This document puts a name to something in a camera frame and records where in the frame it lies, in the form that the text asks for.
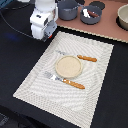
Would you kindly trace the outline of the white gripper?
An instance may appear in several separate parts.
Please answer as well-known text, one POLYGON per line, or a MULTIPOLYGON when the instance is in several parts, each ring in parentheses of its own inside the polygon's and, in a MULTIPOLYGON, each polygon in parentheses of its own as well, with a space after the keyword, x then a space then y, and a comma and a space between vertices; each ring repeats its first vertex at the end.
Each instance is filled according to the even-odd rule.
POLYGON ((30 17, 32 36, 46 41, 57 28, 51 12, 43 13, 35 9, 30 17))

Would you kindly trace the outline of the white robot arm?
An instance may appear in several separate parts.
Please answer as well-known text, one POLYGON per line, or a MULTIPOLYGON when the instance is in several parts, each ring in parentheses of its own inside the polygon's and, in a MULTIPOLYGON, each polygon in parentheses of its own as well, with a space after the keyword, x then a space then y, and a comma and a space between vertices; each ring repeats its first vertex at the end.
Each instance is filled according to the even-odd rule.
POLYGON ((46 41, 57 28, 58 7, 55 0, 19 0, 35 4, 30 16, 32 36, 35 39, 46 41))

